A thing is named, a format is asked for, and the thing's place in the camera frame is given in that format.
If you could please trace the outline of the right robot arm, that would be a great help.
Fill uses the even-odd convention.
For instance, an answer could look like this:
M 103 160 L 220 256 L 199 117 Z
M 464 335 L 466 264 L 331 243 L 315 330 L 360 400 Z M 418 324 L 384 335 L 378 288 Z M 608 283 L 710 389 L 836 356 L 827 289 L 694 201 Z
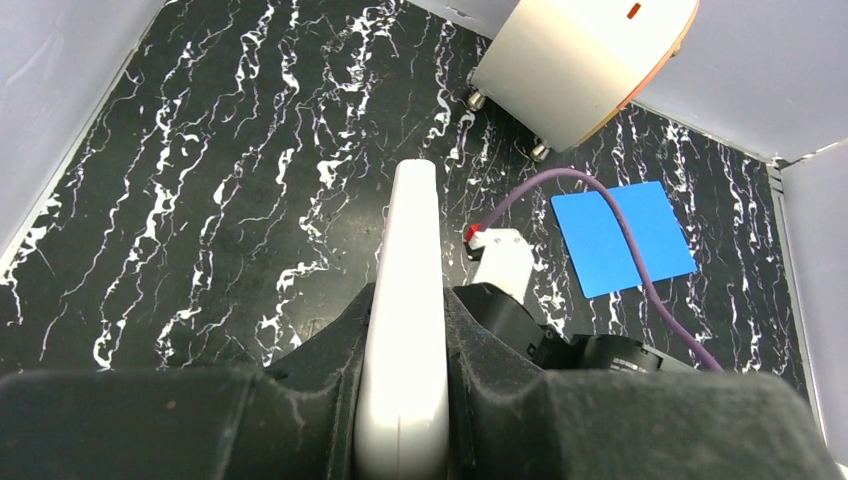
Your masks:
M 483 329 L 544 370 L 608 370 L 623 373 L 693 372 L 694 367 L 643 342 L 613 334 L 562 337 L 537 323 L 500 288 L 479 283 L 453 289 Z

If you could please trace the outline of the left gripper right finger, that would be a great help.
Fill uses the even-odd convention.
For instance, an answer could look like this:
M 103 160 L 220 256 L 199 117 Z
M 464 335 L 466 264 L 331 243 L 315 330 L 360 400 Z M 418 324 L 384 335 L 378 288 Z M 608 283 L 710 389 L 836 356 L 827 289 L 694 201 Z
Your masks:
M 452 479 L 838 479 L 806 402 L 766 374 L 544 370 L 444 292 Z

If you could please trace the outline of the white remote control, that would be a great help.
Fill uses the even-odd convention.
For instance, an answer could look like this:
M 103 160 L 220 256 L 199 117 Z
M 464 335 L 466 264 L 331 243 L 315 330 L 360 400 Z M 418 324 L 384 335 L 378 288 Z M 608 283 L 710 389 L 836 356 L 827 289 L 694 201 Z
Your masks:
M 448 365 L 436 171 L 401 161 L 380 248 L 354 424 L 360 479 L 444 479 Z

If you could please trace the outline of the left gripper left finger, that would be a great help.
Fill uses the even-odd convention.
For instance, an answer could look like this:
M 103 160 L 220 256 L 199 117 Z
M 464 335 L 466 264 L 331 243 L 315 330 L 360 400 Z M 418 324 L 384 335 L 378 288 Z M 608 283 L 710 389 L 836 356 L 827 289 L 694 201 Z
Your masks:
M 5 479 L 351 479 L 374 289 L 268 367 L 41 370 L 1 381 Z

